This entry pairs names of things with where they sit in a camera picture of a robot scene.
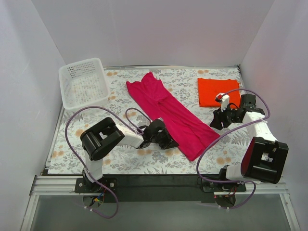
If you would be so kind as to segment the magenta t shirt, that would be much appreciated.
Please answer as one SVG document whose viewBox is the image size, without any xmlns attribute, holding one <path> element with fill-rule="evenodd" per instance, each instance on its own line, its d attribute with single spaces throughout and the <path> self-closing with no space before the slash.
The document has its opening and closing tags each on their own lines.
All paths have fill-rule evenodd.
<svg viewBox="0 0 308 231">
<path fill-rule="evenodd" d="M 212 128 L 182 105 L 149 72 L 141 81 L 126 82 L 128 93 L 151 120 L 162 118 L 179 150 L 193 161 L 219 137 Z"/>
</svg>

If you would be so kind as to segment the white plastic basket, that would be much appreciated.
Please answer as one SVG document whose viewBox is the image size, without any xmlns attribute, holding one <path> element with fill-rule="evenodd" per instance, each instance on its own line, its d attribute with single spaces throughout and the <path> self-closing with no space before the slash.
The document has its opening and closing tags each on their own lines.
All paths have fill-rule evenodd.
<svg viewBox="0 0 308 231">
<path fill-rule="evenodd" d="M 108 104 L 111 91 L 99 58 L 67 64 L 58 73 L 65 110 L 76 112 L 87 106 Z"/>
</svg>

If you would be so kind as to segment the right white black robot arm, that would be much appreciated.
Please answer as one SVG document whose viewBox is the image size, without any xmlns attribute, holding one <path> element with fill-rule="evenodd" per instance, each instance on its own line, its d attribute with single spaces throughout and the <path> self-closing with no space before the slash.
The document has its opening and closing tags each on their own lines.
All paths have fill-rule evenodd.
<svg viewBox="0 0 308 231">
<path fill-rule="evenodd" d="M 271 133 L 263 109 L 256 106 L 256 97 L 244 94 L 240 98 L 239 107 L 231 108 L 229 95 L 221 93 L 216 96 L 220 108 L 213 112 L 214 118 L 210 127 L 222 130 L 232 123 L 248 124 L 250 144 L 242 162 L 234 166 L 224 166 L 219 172 L 218 187 L 229 191 L 235 186 L 236 180 L 254 179 L 261 182 L 276 184 L 279 182 L 289 151 L 288 145 L 279 142 Z"/>
</svg>

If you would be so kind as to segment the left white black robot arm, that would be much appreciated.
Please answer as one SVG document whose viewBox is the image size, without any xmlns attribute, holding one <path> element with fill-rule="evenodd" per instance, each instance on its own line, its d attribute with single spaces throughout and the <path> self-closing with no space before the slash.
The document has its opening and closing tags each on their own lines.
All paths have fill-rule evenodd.
<svg viewBox="0 0 308 231">
<path fill-rule="evenodd" d="M 161 119 L 140 126 L 137 130 L 130 130 L 107 117 L 83 132 L 80 139 L 86 157 L 83 185 L 87 193 L 100 192 L 103 184 L 109 184 L 103 177 L 103 159 L 116 146 L 144 149 L 156 143 L 162 150 L 179 147 Z"/>
</svg>

